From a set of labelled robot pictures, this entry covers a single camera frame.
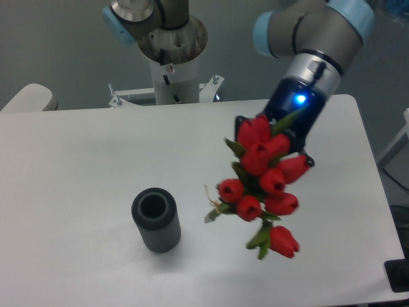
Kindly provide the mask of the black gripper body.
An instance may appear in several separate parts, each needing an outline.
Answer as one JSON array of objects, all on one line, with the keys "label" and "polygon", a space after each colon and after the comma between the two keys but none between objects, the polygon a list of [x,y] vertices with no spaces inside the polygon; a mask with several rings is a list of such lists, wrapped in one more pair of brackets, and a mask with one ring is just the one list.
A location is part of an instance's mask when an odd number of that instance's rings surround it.
[{"label": "black gripper body", "polygon": [[235,155],[261,163],[302,152],[327,100],[315,80],[285,78],[260,113],[235,118]]}]

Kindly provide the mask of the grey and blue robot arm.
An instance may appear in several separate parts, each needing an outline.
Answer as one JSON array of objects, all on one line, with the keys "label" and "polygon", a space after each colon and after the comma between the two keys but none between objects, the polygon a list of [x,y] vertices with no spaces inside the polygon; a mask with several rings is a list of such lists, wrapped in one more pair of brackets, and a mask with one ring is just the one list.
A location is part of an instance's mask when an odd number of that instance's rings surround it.
[{"label": "grey and blue robot arm", "polygon": [[[123,44],[136,43],[150,63],[157,104],[212,100],[201,89],[197,59],[208,43],[204,24],[187,1],[112,1],[102,11]],[[303,153],[305,139],[374,24],[365,1],[296,1],[258,17],[252,39],[265,56],[291,58],[263,114]]]}]

